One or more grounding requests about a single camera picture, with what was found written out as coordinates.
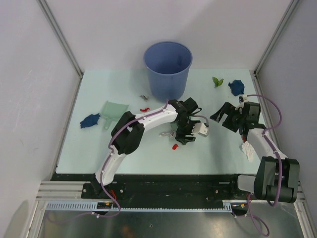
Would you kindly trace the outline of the light green plastic dustpan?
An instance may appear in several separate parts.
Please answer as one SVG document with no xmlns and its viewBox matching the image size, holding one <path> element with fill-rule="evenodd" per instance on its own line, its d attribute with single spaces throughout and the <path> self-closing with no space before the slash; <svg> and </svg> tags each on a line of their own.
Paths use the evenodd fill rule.
<svg viewBox="0 0 317 238">
<path fill-rule="evenodd" d="M 105 120 L 104 130 L 108 130 L 112 122 L 118 121 L 127 111 L 129 105 L 106 101 L 101 109 L 101 117 Z"/>
</svg>

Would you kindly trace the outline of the light green hand brush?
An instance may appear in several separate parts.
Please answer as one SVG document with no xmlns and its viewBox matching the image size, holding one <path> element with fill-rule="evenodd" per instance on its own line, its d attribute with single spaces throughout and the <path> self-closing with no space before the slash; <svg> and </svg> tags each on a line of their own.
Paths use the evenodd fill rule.
<svg viewBox="0 0 317 238">
<path fill-rule="evenodd" d="M 170 126 L 171 126 L 172 131 L 177 131 L 178 126 L 176 123 L 171 123 Z"/>
</svg>

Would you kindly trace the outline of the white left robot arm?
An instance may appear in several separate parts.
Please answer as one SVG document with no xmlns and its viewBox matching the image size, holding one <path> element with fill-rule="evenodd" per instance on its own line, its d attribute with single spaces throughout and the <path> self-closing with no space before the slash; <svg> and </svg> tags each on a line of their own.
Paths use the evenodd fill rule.
<svg viewBox="0 0 317 238">
<path fill-rule="evenodd" d="M 141 114 L 125 112 L 111 132 L 108 154 L 103 165 L 91 179 L 92 192 L 98 198 L 109 194 L 109 184 L 123 159 L 137 150 L 145 132 L 160 125 L 177 126 L 174 139 L 182 145 L 194 142 L 196 135 L 208 136 L 209 122 L 205 116 L 196 115 L 199 109 L 192 98 L 186 101 L 169 100 L 162 107 Z"/>
</svg>

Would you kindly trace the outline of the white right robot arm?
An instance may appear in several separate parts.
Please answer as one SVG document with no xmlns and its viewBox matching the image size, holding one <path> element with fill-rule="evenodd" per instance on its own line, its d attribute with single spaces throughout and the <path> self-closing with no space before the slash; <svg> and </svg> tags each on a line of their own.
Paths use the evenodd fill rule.
<svg viewBox="0 0 317 238">
<path fill-rule="evenodd" d="M 261 107 L 258 103 L 245 102 L 235 107 L 229 102 L 213 115 L 211 120 L 222 122 L 222 126 L 238 132 L 254 149 L 260 165 L 255 175 L 240 174 L 237 182 L 229 185 L 229 195 L 240 199 L 246 192 L 252 193 L 258 200 L 294 203 L 297 199 L 300 165 L 296 159 L 283 154 L 270 138 L 267 128 L 259 122 Z"/>
</svg>

